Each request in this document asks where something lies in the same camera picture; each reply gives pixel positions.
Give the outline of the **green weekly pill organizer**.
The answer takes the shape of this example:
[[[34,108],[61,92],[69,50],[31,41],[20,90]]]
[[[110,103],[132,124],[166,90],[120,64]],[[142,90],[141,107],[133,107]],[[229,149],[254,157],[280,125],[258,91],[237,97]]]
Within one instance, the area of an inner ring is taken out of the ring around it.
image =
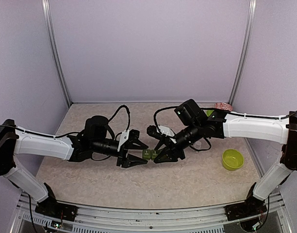
[[[142,158],[149,161],[154,160],[162,150],[142,150]]]

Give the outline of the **small white pill bottle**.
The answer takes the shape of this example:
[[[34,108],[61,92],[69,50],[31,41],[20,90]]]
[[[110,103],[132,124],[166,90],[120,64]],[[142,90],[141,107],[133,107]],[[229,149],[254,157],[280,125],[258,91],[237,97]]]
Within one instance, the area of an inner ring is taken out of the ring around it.
[[[197,142],[195,142],[194,144],[193,144],[193,151],[195,152],[195,153],[199,153],[199,152],[201,152],[201,150],[202,150],[202,142],[201,141],[197,141]]]

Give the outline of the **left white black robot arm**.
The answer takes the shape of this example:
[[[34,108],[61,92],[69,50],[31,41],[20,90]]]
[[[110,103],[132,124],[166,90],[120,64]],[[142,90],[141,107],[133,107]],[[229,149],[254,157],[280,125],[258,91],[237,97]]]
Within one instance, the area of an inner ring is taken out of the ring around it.
[[[59,203],[52,189],[40,183],[20,162],[16,154],[32,154],[54,157],[69,162],[92,159],[93,153],[117,158],[116,165],[129,168],[145,165],[147,160],[128,153],[129,150],[145,150],[139,140],[138,130],[124,130],[120,139],[109,126],[109,119],[93,116],[86,120],[84,129],[69,135],[49,135],[20,129],[12,119],[0,125],[0,176],[30,195],[36,202],[36,212],[56,216],[64,204]]]

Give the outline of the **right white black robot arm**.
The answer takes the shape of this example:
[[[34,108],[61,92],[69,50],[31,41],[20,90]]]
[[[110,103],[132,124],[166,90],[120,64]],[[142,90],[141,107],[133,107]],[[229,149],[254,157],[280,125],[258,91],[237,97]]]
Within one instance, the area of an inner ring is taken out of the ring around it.
[[[173,107],[185,129],[174,133],[155,123],[147,134],[159,140],[161,152],[154,162],[177,162],[184,159],[184,149],[200,139],[243,137],[277,142],[282,145],[281,158],[249,190],[245,201],[225,207],[229,218],[250,216],[266,211],[265,200],[293,171],[297,171],[297,112],[282,116],[260,116],[213,109],[208,116],[193,99]]]

